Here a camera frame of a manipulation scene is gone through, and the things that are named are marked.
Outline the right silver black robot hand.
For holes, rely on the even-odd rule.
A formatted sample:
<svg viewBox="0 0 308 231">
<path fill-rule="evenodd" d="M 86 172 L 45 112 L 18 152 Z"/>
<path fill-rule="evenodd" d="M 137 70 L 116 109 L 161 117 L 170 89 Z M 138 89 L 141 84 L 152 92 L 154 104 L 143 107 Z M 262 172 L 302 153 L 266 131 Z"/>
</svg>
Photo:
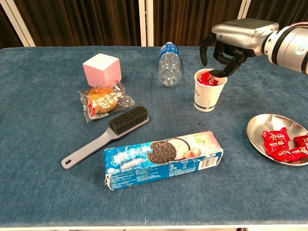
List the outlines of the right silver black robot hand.
<svg viewBox="0 0 308 231">
<path fill-rule="evenodd" d="M 211 70 L 218 78 L 232 75 L 248 57 L 264 54 L 268 37 L 279 30 L 279 24 L 259 19 L 235 19 L 212 27 L 209 35 L 200 43 L 200 58 L 207 66 L 207 48 L 215 43 L 214 59 L 224 64 L 222 70 Z"/>
</svg>

